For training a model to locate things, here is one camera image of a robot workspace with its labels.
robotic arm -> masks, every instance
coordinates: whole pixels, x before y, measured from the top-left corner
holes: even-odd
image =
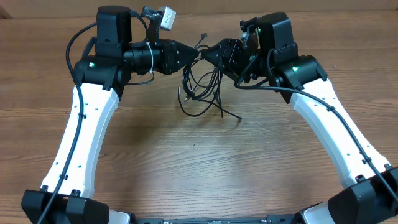
[[[141,16],[150,20],[149,27]],[[140,19],[146,28],[143,42],[130,43],[131,17]],[[327,203],[292,215],[216,220],[140,219],[94,201],[95,169],[109,120],[124,87],[141,84],[129,83],[131,73],[142,75],[157,71],[168,75],[192,63],[199,55],[194,48],[159,39],[159,29],[170,30],[174,17],[175,12],[168,7],[158,11],[145,7],[141,15],[121,6],[99,8],[97,37],[90,40],[74,70],[75,82],[81,83],[83,104],[76,86],[70,118],[54,163],[40,191],[26,190],[22,199],[22,209],[32,223],[43,216],[43,223],[72,224],[341,224],[377,223],[397,215],[397,202],[391,192],[396,197],[398,170],[392,168],[355,126],[318,61],[310,55],[299,56],[290,20],[284,13],[241,21],[242,40],[224,39],[202,50],[201,57],[233,79],[237,88],[280,92],[320,139],[338,171],[344,191]],[[89,56],[92,46],[96,54]],[[265,80],[252,86],[241,85],[259,77]],[[262,86],[266,81],[270,86]],[[80,118],[83,118],[80,136],[68,161]],[[60,175],[64,166],[68,167],[66,175]],[[63,184],[57,190],[60,178]],[[43,215],[46,207],[48,213]]]

zip tie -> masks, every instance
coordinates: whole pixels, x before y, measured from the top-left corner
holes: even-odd
[[[154,54],[152,53],[152,48],[151,48],[150,45],[149,45],[149,41],[147,42],[147,45],[148,45],[148,47],[149,47],[150,57],[151,57],[151,59],[152,59],[152,64],[151,64],[151,66],[150,66],[149,72],[153,74],[154,72],[152,71],[152,69],[154,69]]]

wooden table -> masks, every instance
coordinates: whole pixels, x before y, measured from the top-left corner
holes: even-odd
[[[262,14],[179,16],[170,38],[194,45],[239,36],[239,20]],[[315,56],[367,139],[398,165],[398,13],[290,13],[301,55]],[[28,223],[25,189],[38,190],[57,153],[72,102],[65,64],[70,38],[95,18],[0,21],[0,223]],[[133,23],[134,40],[143,38]],[[95,29],[72,47],[75,63]],[[194,69],[199,76],[211,66]],[[134,75],[133,80],[147,76]],[[95,200],[138,217],[264,217],[294,213],[342,190],[308,124],[272,91],[237,90],[223,106],[243,116],[199,118],[178,105],[182,75],[127,86],[102,147]],[[195,112],[205,105],[189,101]],[[398,223],[394,219],[386,223]]]

wood surface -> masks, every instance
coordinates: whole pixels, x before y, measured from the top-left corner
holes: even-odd
[[[394,10],[398,0],[0,0],[8,18],[91,17],[104,5],[169,6],[177,14]]]
[[[239,20],[262,14],[178,16],[170,38],[194,45],[239,36]],[[398,165],[398,13],[289,13],[301,55],[328,72],[348,113],[373,146]],[[70,38],[95,18],[0,21],[0,223],[28,223],[25,189],[38,190],[68,120]],[[72,47],[75,63],[95,29]],[[133,22],[134,40],[143,28]],[[194,74],[211,69],[203,62]],[[134,81],[143,77],[133,76]],[[181,72],[127,86],[104,139],[95,200],[138,217],[264,217],[294,213],[342,190],[308,124],[273,91],[237,90],[225,79],[223,106],[243,116],[199,118],[178,105]],[[192,113],[205,105],[188,101]],[[396,219],[386,223],[398,223]]]

wooden tabletop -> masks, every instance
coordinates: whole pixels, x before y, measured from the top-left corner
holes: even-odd
[[[178,16],[169,38],[193,46],[239,37],[263,14]],[[369,142],[398,165],[398,12],[289,13],[300,55],[313,55]],[[0,223],[28,223],[25,189],[38,190],[58,151],[72,103],[70,38],[95,18],[0,21]],[[143,38],[133,23],[134,40]],[[72,47],[75,63],[96,30]],[[196,76],[211,69],[193,69]],[[145,80],[148,76],[133,76]],[[178,105],[181,72],[127,86],[99,156],[95,200],[138,217],[264,217],[294,213],[342,190],[303,118],[273,91],[221,86],[223,106],[199,118]],[[188,101],[192,113],[206,105]],[[386,223],[398,223],[395,219]]]

